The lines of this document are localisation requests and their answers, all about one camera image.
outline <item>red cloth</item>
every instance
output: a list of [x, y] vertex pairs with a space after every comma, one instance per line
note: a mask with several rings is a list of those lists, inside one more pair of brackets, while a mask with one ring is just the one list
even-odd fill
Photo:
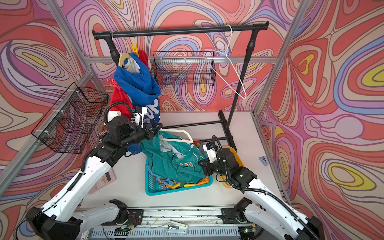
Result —
[[[119, 84], [115, 81], [115, 79], [108, 79], [107, 81], [113, 86], [113, 93], [112, 93], [110, 105], [116, 102], [123, 101], [128, 103], [131, 109], [133, 109], [133, 105], [127, 93], [119, 86]], [[132, 118], [131, 114], [129, 113], [125, 105], [117, 105], [116, 107], [113, 107], [111, 111], [120, 111], [122, 116], [127, 116], [129, 118]]]
[[148, 55], [146, 52], [144, 52], [144, 50], [139, 50], [139, 59], [140, 61], [145, 64], [147, 66], [147, 68], [149, 69], [148, 67], [148, 61], [149, 61], [149, 58], [148, 58]]

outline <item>wire basket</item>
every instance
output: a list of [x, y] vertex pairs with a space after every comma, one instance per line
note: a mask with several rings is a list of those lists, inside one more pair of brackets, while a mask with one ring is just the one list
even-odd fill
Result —
[[93, 88], [77, 87], [39, 136], [54, 152], [83, 152], [93, 129], [108, 104], [108, 95]]
[[154, 51], [153, 57], [151, 74], [160, 86], [215, 85], [212, 51]]

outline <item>plastic basket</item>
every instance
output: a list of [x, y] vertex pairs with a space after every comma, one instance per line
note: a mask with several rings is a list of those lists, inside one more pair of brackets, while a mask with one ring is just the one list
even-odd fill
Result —
[[180, 192], [180, 191], [185, 191], [189, 189], [208, 187], [208, 186], [211, 186], [212, 182], [213, 182], [213, 178], [212, 176], [210, 176], [209, 183], [206, 183], [206, 184], [197, 185], [193, 187], [183, 187], [179, 189], [170, 189], [169, 187], [159, 186], [155, 177], [152, 175], [149, 175], [148, 169], [147, 167], [145, 167], [145, 186], [146, 186], [145, 192], [148, 196], [156, 196], [156, 195], [166, 194], [171, 192]]

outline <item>black metal rod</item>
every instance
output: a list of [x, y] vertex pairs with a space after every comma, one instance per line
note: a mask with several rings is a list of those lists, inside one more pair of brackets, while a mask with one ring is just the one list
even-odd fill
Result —
[[224, 135], [228, 138], [228, 145], [233, 147], [235, 151], [237, 151], [235, 142], [233, 141], [232, 133], [231, 131], [227, 128], [227, 120], [225, 119], [224, 113], [222, 110], [218, 112], [218, 118], [222, 121], [221, 126], [223, 127]]
[[[238, 94], [240, 94], [240, 92], [241, 92], [242, 82], [244, 81], [245, 72], [247, 71], [248, 63], [251, 60], [253, 50], [255, 49], [255, 42], [256, 42], [256, 37], [257, 37], [258, 32], [259, 32], [259, 30], [254, 29], [252, 31], [251, 38], [249, 39], [249, 42], [248, 42], [247, 51], [245, 53], [245, 58], [244, 58], [243, 69], [241, 70], [241, 74], [240, 74], [241, 81], [239, 80], [239, 82], [237, 83], [237, 88], [236, 88], [236, 92]], [[235, 97], [233, 98], [231, 112], [229, 113], [229, 116], [228, 116], [226, 129], [229, 129], [229, 125], [231, 124], [233, 112], [236, 108], [237, 99], [239, 98], [238, 94], [235, 94]]]
[[173, 125], [173, 126], [166, 126], [163, 127], [163, 129], [170, 129], [170, 128], [178, 128], [178, 127], [193, 127], [193, 126], [200, 126], [200, 125], [208, 125], [208, 124], [217, 124], [222, 123], [223, 121], [211, 121], [211, 122], [197, 122], [197, 123], [188, 123], [188, 124], [180, 124], [180, 125]]
[[111, 37], [105, 38], [104, 40], [108, 44], [109, 51], [111, 52], [112, 60], [116, 63], [116, 66], [118, 66], [119, 65], [120, 53], [117, 50], [115, 43], [113, 42]]
[[[229, 140], [229, 137], [218, 137], [217, 138], [219, 141], [221, 140]], [[201, 142], [210, 142], [212, 141], [212, 138], [208, 138], [208, 139], [203, 139], [203, 140], [200, 140]]]
[[[267, 30], [269, 22], [258, 23], [253, 25], [240, 25], [231, 26], [232, 31], [247, 31], [247, 30]], [[176, 28], [176, 29], [153, 29], [153, 30], [140, 30], [140, 31], [103, 31], [95, 32], [92, 30], [93, 37], [98, 39], [106, 38], [125, 38], [125, 37], [136, 37], [136, 36], [157, 36], [157, 35], [174, 35], [174, 34], [190, 34], [190, 33], [211, 33], [211, 32], [222, 32], [230, 31], [228, 26], [214, 26], [205, 28]]]

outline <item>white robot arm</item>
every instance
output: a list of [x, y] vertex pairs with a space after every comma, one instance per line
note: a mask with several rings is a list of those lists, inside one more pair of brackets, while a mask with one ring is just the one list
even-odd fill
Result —
[[[116, 116], [107, 122], [108, 134], [95, 149], [85, 155], [80, 171], [41, 209], [32, 208], [27, 213], [26, 218], [39, 237], [44, 240], [74, 240], [79, 233], [105, 222], [120, 225], [126, 223], [129, 215], [127, 205], [116, 199], [89, 211], [74, 211], [92, 186], [126, 153], [128, 146], [140, 143], [143, 139], [153, 139], [162, 127], [161, 123], [143, 123], [143, 114], [131, 115], [136, 116], [139, 126], [125, 116]], [[240, 167], [229, 149], [222, 149], [218, 144], [219, 149], [214, 141], [204, 146], [209, 159], [199, 161], [199, 165], [207, 176], [214, 172], [226, 176], [233, 188], [251, 199], [243, 198], [236, 205], [238, 221], [258, 224], [281, 240], [301, 239], [305, 236], [307, 239], [319, 240], [319, 225], [314, 223], [316, 218], [309, 219], [284, 203], [254, 173]], [[252, 201], [260, 203], [267, 212]]]
[[[108, 122], [108, 111], [119, 104], [127, 106], [138, 126], [126, 116], [116, 116]], [[74, 211], [95, 183], [126, 154], [127, 147], [143, 139], [153, 139], [160, 130], [161, 123], [144, 123], [144, 112], [146, 108], [143, 107], [133, 113], [125, 102], [114, 103], [106, 109], [104, 121], [108, 134], [95, 149], [85, 155], [80, 171], [41, 209], [34, 207], [26, 214], [29, 224], [39, 237], [44, 240], [72, 240], [79, 233], [102, 223], [124, 224], [127, 221], [127, 205], [116, 199], [96, 209], [81, 213]]]
[[[209, 157], [198, 162], [203, 168], [204, 175], [210, 176], [216, 173], [226, 177], [227, 183], [234, 189], [242, 191], [247, 197], [235, 207], [239, 222], [253, 222], [280, 240], [320, 239], [322, 224], [316, 217], [309, 219], [305, 214], [283, 202], [252, 171], [239, 166], [234, 154], [228, 148], [223, 149], [216, 136], [213, 136], [212, 142], [205, 144], [203, 148]], [[258, 208], [253, 202], [259, 203], [266, 211]]]

